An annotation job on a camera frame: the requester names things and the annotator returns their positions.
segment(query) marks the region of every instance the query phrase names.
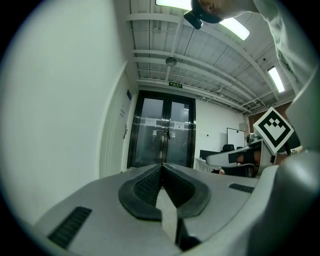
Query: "double door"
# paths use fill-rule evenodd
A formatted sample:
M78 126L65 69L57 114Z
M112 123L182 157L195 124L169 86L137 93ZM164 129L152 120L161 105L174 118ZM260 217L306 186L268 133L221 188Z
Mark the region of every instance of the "double door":
M192 167L195 99L140 91L132 124L128 167L171 163Z

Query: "door handle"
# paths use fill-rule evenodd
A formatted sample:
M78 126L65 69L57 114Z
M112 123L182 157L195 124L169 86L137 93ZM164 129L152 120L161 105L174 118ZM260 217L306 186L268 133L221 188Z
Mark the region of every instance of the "door handle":
M127 124L124 125L124 131L123 131L123 139L126 137L126 134L127 134Z

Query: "brown wall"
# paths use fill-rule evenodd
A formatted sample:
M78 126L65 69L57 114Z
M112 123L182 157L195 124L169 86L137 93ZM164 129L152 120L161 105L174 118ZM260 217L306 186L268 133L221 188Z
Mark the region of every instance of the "brown wall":
M278 111L279 114L280 114L281 116L283 116L284 119L287 120L288 122L289 122L289 120L288 120L288 118L287 118L287 116L286 116L286 110L287 110L287 108L290 106L290 104L291 104L291 102L286 103L286 104L283 104L283 105L281 105L281 106L277 106L277 107L274 108L274 109L275 109L276 111ZM255 123L256 121L258 121L259 118L261 118L265 113L266 113L266 111L265 111L265 112L262 112L262 113L258 113L258 114L254 114L254 115L249 116L250 133L253 133L253 132L254 132L254 127L253 127L254 123Z

